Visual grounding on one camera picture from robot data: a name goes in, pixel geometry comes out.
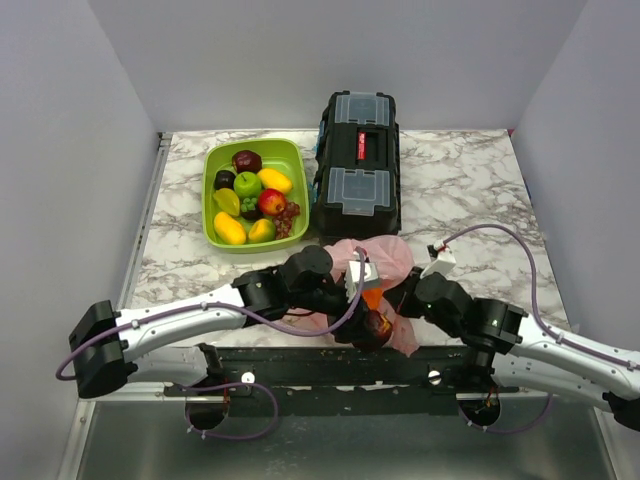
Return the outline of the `orange fake tangerine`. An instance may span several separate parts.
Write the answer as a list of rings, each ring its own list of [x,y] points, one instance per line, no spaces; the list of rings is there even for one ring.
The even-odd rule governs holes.
[[[371,288],[362,293],[362,299],[370,310],[382,312],[384,310],[384,290]]]

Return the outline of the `pink plastic bag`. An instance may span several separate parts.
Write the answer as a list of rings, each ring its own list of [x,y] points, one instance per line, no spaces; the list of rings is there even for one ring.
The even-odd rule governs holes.
[[[333,261],[331,275],[335,281],[344,273],[357,248],[362,248],[369,260],[376,265],[381,279],[379,288],[384,292],[400,284],[415,265],[409,245],[398,236],[383,235],[365,240],[343,239],[324,246]],[[386,346],[410,357],[419,347],[410,320],[396,314],[385,299],[384,310],[380,313],[393,325],[392,335]]]

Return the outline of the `dark red striped fake apple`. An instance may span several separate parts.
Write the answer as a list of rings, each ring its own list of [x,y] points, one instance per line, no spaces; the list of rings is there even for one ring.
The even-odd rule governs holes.
[[[356,329],[352,345],[364,352],[381,349],[391,338],[392,323],[379,311],[369,311]]]

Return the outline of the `red fake grape bunch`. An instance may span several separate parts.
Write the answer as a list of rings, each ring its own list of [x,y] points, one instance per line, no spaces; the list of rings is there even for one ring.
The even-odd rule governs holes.
[[[286,207],[273,217],[276,228],[276,239],[288,238],[291,234],[295,219],[300,214],[300,206],[295,202],[288,202]]]

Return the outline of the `red yellow fake apple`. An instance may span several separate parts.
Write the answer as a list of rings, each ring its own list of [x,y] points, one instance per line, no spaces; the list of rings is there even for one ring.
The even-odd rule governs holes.
[[[287,199],[282,192],[268,188],[259,195],[257,205],[264,215],[274,217],[286,209]]]

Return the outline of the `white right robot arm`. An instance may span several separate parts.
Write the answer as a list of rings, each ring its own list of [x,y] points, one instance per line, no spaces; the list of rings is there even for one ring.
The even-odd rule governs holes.
[[[384,297],[395,313],[422,318],[474,352],[459,370],[467,389],[494,383],[573,396],[639,428],[638,352],[551,327],[500,300],[472,297],[438,272],[415,269]]]

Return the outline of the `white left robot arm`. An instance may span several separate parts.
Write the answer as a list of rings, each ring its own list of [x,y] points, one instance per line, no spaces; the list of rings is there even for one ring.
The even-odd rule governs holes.
[[[129,382],[171,382],[212,394],[221,385],[220,368],[206,360],[201,348],[181,354],[169,352],[169,346],[254,324],[311,336],[309,330],[281,324],[292,309],[326,315],[329,333],[357,324],[368,312],[362,295],[378,281],[377,269],[363,248],[352,254],[343,284],[333,281],[332,268],[329,252],[312,245],[280,265],[248,271],[230,284],[186,300],[123,310],[108,300],[96,302],[70,333],[71,352],[55,376],[75,382],[81,399],[114,393]]]

